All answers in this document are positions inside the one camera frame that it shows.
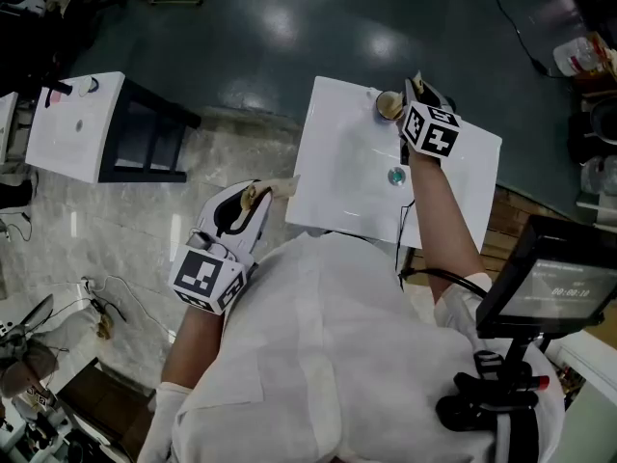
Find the black monitor screen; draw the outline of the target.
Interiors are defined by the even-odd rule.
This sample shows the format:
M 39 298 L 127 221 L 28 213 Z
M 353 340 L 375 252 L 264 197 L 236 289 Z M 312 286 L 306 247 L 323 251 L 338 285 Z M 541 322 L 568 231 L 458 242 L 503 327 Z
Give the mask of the black monitor screen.
M 481 338 L 553 338 L 604 320 L 617 299 L 617 233 L 532 215 L 476 309 Z

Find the black chest mount rig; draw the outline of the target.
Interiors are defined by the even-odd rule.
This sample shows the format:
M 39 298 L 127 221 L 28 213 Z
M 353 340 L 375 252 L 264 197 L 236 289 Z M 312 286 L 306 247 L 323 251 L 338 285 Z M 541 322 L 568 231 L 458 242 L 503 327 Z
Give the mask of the black chest mount rig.
M 531 339 L 514 339 L 505 356 L 482 349 L 473 354 L 478 375 L 454 376 L 457 393 L 437 403 L 441 423 L 457 432 L 497 428 L 501 416 L 512 435 L 529 437 L 538 431 L 535 407 L 538 394 L 550 385 L 546 375 L 535 375 L 523 360 Z

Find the person's right forearm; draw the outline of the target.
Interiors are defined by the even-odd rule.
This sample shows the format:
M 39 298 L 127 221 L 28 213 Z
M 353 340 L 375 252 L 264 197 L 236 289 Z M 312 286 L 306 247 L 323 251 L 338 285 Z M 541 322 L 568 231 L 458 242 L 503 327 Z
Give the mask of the person's right forearm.
M 425 265 L 463 278 L 483 273 L 480 254 L 438 160 L 411 151 L 409 166 Z

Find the white sink basin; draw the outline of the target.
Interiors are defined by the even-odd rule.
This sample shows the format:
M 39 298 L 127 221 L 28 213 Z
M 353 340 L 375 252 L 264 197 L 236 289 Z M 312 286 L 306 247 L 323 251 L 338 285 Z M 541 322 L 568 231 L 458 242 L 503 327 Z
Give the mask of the white sink basin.
M 401 160 L 395 123 L 377 115 L 378 94 L 374 88 L 315 78 L 294 170 L 300 179 L 285 220 L 419 248 L 410 169 Z M 495 134 L 462 121 L 453 151 L 442 162 L 476 246 L 482 246 L 488 228 L 500 146 Z M 388 181 L 397 166 L 407 175 L 402 186 Z

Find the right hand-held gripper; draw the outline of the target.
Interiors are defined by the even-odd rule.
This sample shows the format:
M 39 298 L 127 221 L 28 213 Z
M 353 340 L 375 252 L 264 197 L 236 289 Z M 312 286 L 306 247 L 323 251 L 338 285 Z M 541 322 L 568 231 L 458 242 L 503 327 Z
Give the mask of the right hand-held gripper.
M 461 117 L 441 109 L 439 100 L 424 88 L 420 100 L 405 107 L 400 137 L 408 151 L 433 157 L 440 165 L 452 153 L 461 129 Z

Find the white basin on black stand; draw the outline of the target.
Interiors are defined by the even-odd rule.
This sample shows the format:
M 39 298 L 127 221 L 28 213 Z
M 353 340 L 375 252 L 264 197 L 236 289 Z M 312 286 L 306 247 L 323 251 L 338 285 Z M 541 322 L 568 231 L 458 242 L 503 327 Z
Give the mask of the white basin on black stand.
M 96 92 L 80 97 L 80 77 L 64 80 L 60 102 L 48 103 L 44 87 L 33 117 L 25 162 L 66 177 L 96 183 L 107 131 L 125 75 L 94 74 Z

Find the blue cup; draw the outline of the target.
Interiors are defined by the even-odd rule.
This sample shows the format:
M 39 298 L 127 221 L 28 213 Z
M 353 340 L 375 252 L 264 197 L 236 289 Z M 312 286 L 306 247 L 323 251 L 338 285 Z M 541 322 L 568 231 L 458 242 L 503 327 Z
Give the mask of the blue cup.
M 404 115 L 404 96 L 402 93 L 383 91 L 375 100 L 378 117 L 386 122 L 396 122 Z

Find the clear plastic jug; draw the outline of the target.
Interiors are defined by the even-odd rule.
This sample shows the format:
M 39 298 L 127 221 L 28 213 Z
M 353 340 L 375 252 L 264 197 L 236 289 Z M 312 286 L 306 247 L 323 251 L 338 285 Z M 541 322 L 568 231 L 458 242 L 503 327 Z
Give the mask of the clear plastic jug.
M 560 44 L 553 49 L 552 56 L 559 71 L 567 77 L 605 69 L 604 42 L 595 35 Z

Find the person's white shirt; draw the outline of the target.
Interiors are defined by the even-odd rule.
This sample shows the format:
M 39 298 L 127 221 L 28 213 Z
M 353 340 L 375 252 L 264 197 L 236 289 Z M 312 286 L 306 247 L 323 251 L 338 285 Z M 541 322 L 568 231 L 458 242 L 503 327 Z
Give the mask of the person's white shirt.
M 138 463 L 492 463 L 493 432 L 435 410 L 474 371 L 477 304 L 450 286 L 427 323 L 382 250 L 298 236 L 262 261 L 196 384 L 159 385 Z

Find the person's left forearm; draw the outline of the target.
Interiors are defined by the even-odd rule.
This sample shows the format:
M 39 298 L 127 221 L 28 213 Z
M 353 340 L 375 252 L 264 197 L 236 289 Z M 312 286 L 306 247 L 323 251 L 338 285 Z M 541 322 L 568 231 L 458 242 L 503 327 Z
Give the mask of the person's left forearm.
M 161 381 L 194 389 L 220 351 L 225 317 L 189 306 L 162 369 Z

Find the clear plastic bags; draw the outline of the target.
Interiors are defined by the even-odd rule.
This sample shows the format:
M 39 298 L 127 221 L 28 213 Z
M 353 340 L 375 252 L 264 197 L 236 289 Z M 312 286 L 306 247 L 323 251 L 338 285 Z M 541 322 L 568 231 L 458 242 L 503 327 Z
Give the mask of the clear plastic bags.
M 617 155 L 595 156 L 584 163 L 580 187 L 587 194 L 617 197 Z

